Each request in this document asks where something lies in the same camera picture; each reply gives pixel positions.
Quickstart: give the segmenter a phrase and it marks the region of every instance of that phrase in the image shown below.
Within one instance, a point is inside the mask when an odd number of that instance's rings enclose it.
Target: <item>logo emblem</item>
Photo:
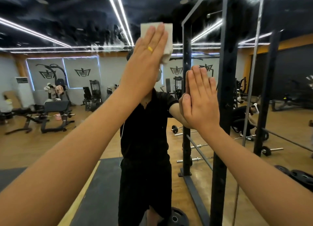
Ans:
[[[78,76],[87,77],[90,74],[90,69],[74,69]]]
[[[43,76],[43,78],[47,78],[47,79],[54,78],[53,72],[49,71],[48,69],[46,69],[45,72],[39,71],[39,73],[41,74],[41,76]]]
[[[200,66],[200,68],[206,68],[207,72],[209,72],[210,70],[213,70],[212,69],[213,65],[205,64],[204,66],[203,65],[199,65],[199,66]]]
[[[179,68],[176,66],[176,68],[170,68],[173,74],[181,74],[182,73],[182,67]]]

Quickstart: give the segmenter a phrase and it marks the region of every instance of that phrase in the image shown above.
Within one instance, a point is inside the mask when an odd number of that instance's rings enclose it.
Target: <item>air conditioner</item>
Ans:
[[[29,107],[35,104],[33,91],[29,80],[26,77],[15,77],[14,87],[18,94],[22,107]]]

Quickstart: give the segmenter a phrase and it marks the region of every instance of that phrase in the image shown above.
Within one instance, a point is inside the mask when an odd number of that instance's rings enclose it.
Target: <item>ceiling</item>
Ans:
[[[198,0],[122,0],[134,42],[140,23],[173,23],[173,42],[182,42],[181,22]],[[255,36],[259,2],[246,3],[242,39]],[[282,39],[313,33],[313,0],[264,0],[261,34],[284,29]],[[123,18],[117,0],[117,10]],[[204,0],[202,16],[193,23],[193,37],[221,18],[222,0]],[[0,0],[0,18],[25,26],[70,46],[127,45],[109,0]],[[199,42],[219,42],[220,30]],[[0,47],[52,47],[53,43],[0,24]]]

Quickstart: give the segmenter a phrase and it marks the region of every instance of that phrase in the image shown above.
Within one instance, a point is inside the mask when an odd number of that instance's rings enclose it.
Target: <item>white towel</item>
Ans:
[[[157,28],[159,24],[161,24],[161,22],[140,24],[141,37],[144,37],[146,35],[146,32],[150,26],[154,26],[155,28]],[[173,53],[173,24],[165,23],[164,25],[165,25],[165,30],[168,32],[168,39],[167,39],[167,43],[166,43],[163,57],[161,60],[162,64],[166,64],[170,60],[170,57]]]

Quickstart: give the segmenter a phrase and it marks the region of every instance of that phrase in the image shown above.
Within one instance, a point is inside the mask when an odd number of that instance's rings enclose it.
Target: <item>black shorts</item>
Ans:
[[[119,226],[138,226],[149,206],[162,217],[171,215],[172,174],[168,161],[159,167],[134,165],[123,159],[119,189]]]

